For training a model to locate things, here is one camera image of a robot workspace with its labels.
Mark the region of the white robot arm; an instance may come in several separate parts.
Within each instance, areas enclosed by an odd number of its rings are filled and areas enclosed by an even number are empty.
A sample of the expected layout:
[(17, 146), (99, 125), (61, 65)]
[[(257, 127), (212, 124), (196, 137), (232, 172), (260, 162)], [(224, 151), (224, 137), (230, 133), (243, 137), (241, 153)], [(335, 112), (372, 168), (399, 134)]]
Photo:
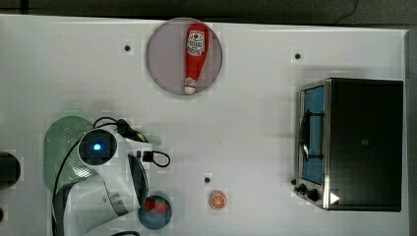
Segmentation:
[(76, 145), (79, 160), (93, 176), (54, 193), (53, 235), (86, 236), (94, 228), (142, 206), (149, 181), (140, 157), (152, 146), (110, 129), (94, 129)]

